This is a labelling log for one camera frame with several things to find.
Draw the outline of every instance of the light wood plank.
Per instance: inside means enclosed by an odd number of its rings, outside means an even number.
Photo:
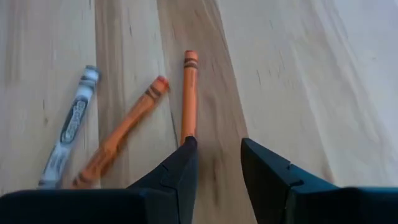
[[[249,136],[338,185],[395,185],[394,1],[219,0]]]
[[[90,1],[0,1],[1,194],[36,188],[83,69],[95,65]],[[68,182],[98,145],[96,98]]]

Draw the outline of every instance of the dark wood stripe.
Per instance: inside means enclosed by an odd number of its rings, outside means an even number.
[[[185,49],[206,55],[197,76],[197,139],[202,144],[193,223],[254,224],[240,165],[241,139],[248,133],[217,5],[217,0],[157,0],[164,60],[182,63]],[[191,66],[198,68],[193,60],[184,65]],[[166,69],[174,87],[172,114],[181,114],[181,67]],[[181,122],[174,121],[180,128]]]
[[[184,68],[195,68],[195,69],[198,69],[198,65],[195,64],[195,63],[186,63],[184,65]]]
[[[95,1],[96,58],[98,69],[104,71],[98,82],[98,134],[103,142],[124,118],[126,104],[124,91],[124,66],[122,42],[121,0]],[[124,161],[121,157],[101,178],[102,188],[120,188],[124,185],[127,172],[120,172]]]

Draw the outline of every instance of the wood grain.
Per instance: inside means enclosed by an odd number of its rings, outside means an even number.
[[[396,185],[395,2],[218,3],[249,136],[335,184]]]
[[[0,1],[0,194],[36,188],[85,65],[95,65],[89,1]],[[98,145],[96,98],[65,182]]]
[[[99,136],[119,124],[145,89],[164,75],[155,1],[96,2],[97,62],[104,72],[99,87]],[[104,188],[127,187],[176,150],[169,98],[131,131],[124,152],[101,180]]]
[[[195,223],[255,223],[240,165],[247,136],[214,1],[158,1],[170,105],[180,136],[183,57],[198,52],[198,189]]]

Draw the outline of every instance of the black stripe on crayon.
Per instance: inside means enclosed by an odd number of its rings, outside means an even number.
[[[159,92],[154,86],[151,85],[149,88],[157,95],[157,97],[162,96],[161,92]]]
[[[80,78],[80,80],[89,80],[89,81],[96,82],[96,80],[95,80],[94,78],[91,78],[91,77],[86,76],[86,75],[83,75],[83,76]]]
[[[149,86],[148,91],[154,97],[154,101],[157,102],[157,100],[159,99],[159,96],[156,93],[154,93],[154,91],[153,91],[153,89],[151,87],[152,87],[152,85]]]
[[[79,85],[83,85],[83,86],[87,86],[88,88],[90,88],[92,90],[92,92],[94,92],[95,90],[95,83],[93,83],[93,80],[89,80],[90,82],[88,82],[88,80],[80,80]]]
[[[184,65],[184,68],[195,68],[195,69],[198,69],[198,65],[195,64],[195,63],[186,63]]]
[[[95,67],[94,65],[86,65],[86,69],[87,69],[87,70],[92,70],[92,71],[96,72],[96,73],[98,74],[98,78],[101,77],[101,72],[100,72],[100,70],[99,70],[97,67]]]
[[[76,179],[76,178],[74,178],[74,180],[73,180],[73,182],[72,182],[72,185],[73,185],[73,186],[77,186],[77,179]]]
[[[145,94],[147,94],[149,97],[151,97],[154,101],[156,101],[156,98],[150,93],[149,89],[145,91]]]
[[[87,179],[85,176],[83,176],[82,173],[79,173],[79,180],[84,182],[84,183],[90,183],[91,181]]]
[[[190,61],[194,61],[194,62],[198,63],[198,60],[196,60],[196,59],[194,59],[194,58],[186,58],[186,59],[184,60],[184,63],[187,63],[187,62],[190,62]]]

